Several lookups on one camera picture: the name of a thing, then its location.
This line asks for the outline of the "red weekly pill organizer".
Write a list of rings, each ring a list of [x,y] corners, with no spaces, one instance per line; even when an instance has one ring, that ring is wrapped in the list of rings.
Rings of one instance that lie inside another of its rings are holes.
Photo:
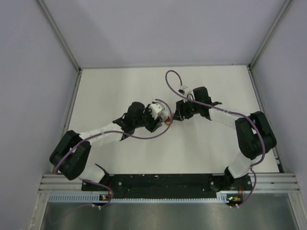
[[[166,125],[170,125],[172,123],[172,119],[170,117],[168,117],[166,120],[165,120],[165,124]]]

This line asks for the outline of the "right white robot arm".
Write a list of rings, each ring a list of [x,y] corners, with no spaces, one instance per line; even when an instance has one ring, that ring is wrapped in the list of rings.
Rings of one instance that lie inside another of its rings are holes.
[[[224,186],[234,190],[250,171],[251,165],[264,160],[265,154],[277,145],[276,137],[265,114],[256,111],[239,115],[222,108],[221,102],[212,102],[206,87],[188,91],[181,86],[178,93],[183,96],[176,102],[174,120],[183,121],[200,115],[236,131],[240,152],[224,171]]]

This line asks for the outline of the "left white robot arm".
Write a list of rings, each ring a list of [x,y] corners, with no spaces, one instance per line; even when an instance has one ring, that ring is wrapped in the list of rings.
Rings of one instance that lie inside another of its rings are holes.
[[[98,163],[87,163],[91,152],[103,145],[134,137],[138,128],[153,133],[170,117],[171,110],[160,100],[148,105],[133,102],[127,112],[104,127],[81,133],[67,131],[49,161],[54,166],[54,172],[62,173],[68,180],[92,181],[94,187],[104,190],[109,183],[106,170]]]

